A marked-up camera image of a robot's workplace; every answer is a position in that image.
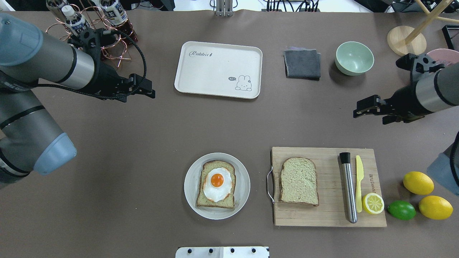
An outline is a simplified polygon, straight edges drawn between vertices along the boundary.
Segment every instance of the brown table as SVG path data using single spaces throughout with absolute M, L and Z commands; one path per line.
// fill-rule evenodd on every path
M 41 29 L 47 12 L 12 12 Z M 401 184 L 425 171 L 454 140 L 459 112 L 450 108 L 419 121 L 382 125 L 381 117 L 352 118 L 356 101 L 383 98 L 409 83 L 386 43 L 398 25 L 420 24 L 423 14 L 262 13 L 231 18 L 211 11 L 129 12 L 157 98 L 101 101 L 58 89 L 36 89 L 44 106 L 78 149 L 48 176 L 32 173 L 1 191 L 0 257 L 174 257 L 177 247 L 270 247 L 271 257 L 456 257 L 459 213 L 444 221 L 420 213 L 411 221 L 388 213 L 386 228 L 277 227 L 265 178 L 273 146 L 373 148 L 383 197 L 416 203 Z M 434 21 L 427 51 L 446 48 Z M 204 41 L 259 47 L 261 93 L 254 100 L 182 94 L 174 78 L 182 44 Z M 349 77 L 334 65 L 336 48 L 354 40 L 375 55 L 365 75 Z M 282 51 L 290 46 L 322 53 L 320 81 L 287 79 Z M 142 73 L 141 60 L 119 70 Z M 185 173 L 199 157 L 225 152 L 251 178 L 246 205 L 211 221 L 189 207 Z M 434 195 L 457 209 L 459 198 L 436 184 Z

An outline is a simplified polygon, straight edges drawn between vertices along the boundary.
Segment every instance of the white plate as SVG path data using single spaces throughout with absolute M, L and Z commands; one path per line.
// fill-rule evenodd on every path
M 257 47 L 188 41 L 174 86 L 183 93 L 254 99 L 260 94 L 262 59 Z
M 234 209 L 197 207 L 199 178 L 202 166 L 212 160 L 222 160 L 230 163 L 235 168 L 236 187 L 234 190 Z M 225 153 L 210 153 L 196 160 L 186 173 L 184 183 L 185 198 L 190 207 L 199 215 L 207 219 L 226 219 L 242 209 L 250 193 L 250 178 L 246 167 L 235 157 Z

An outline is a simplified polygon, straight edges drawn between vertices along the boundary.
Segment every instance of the gray cloth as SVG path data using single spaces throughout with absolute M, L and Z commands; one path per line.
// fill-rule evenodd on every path
M 292 48 L 284 51 L 288 78 L 320 79 L 320 53 L 316 49 Z

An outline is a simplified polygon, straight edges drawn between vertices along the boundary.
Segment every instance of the yellow lemon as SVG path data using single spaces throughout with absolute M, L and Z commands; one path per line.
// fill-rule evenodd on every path
M 408 191 L 428 195 L 433 191 L 433 181 L 426 174 L 419 171 L 411 171 L 403 177 L 403 185 Z
M 453 213 L 453 206 L 440 196 L 430 195 L 419 202 L 419 211 L 430 219 L 447 219 Z
M 362 198 L 362 208 L 370 214 L 379 214 L 384 210 L 384 201 L 380 195 L 369 193 Z

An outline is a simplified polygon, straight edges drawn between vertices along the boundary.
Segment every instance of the halved lemon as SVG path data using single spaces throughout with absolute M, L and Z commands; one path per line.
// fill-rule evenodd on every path
M 370 214 L 379 214 L 384 210 L 384 201 L 380 195 L 369 193 L 362 198 L 362 208 Z

